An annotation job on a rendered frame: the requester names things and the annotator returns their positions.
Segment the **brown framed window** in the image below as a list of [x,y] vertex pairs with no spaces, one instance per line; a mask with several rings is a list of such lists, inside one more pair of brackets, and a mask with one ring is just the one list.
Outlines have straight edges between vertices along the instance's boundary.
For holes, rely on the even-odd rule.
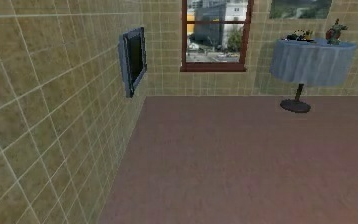
[[182,0],[181,72],[245,72],[254,0]]

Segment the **round table with blue cloth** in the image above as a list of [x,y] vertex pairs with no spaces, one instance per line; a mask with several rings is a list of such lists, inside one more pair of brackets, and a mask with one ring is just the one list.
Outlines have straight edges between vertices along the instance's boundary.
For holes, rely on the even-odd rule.
[[357,45],[325,39],[314,42],[278,40],[273,50],[270,73],[281,81],[298,85],[294,99],[284,99],[280,107],[294,113],[307,113],[311,106],[300,100],[305,85],[315,87],[342,84],[351,67]]

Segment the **black and yellow small object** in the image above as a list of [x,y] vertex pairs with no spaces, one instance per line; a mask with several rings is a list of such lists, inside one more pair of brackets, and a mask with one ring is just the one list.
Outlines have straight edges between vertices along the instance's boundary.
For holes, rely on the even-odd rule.
[[312,34],[311,30],[296,30],[292,34],[288,34],[286,36],[287,40],[296,40],[296,41],[305,41],[312,42]]

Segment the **red and green plant ornament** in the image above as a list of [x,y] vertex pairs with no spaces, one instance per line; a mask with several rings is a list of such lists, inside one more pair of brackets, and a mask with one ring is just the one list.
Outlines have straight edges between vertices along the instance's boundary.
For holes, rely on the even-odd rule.
[[347,30],[346,25],[340,24],[339,20],[336,20],[332,27],[326,32],[326,40],[329,45],[338,45],[340,43],[341,32]]

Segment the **grey framed wall television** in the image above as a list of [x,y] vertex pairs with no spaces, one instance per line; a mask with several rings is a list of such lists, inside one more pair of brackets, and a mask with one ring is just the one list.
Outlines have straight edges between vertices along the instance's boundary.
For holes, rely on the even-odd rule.
[[118,55],[125,95],[132,98],[147,72],[143,27],[129,30],[119,36]]

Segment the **green landscape wall picture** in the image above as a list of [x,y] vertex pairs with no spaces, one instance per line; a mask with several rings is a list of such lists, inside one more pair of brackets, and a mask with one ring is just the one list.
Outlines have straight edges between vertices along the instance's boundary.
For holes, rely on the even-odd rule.
[[270,19],[325,19],[332,0],[272,0]]

